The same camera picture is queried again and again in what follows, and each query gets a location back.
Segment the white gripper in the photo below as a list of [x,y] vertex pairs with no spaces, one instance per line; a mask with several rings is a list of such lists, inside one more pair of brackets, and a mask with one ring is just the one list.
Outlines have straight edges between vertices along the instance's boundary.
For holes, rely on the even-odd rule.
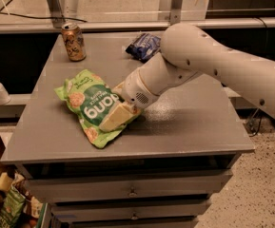
[[122,96],[126,102],[113,106],[99,124],[99,128],[104,132],[113,131],[130,120],[134,115],[134,105],[145,109],[158,100],[158,96],[147,89],[139,68],[130,73],[123,83],[115,86],[112,92]]

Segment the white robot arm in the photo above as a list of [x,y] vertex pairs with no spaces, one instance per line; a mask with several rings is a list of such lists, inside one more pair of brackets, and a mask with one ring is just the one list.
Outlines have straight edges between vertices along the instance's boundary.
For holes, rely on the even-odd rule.
[[275,119],[275,61],[226,47],[200,28],[175,24],[161,37],[160,51],[113,91],[123,101],[100,123],[105,132],[130,122],[168,89],[206,74]]

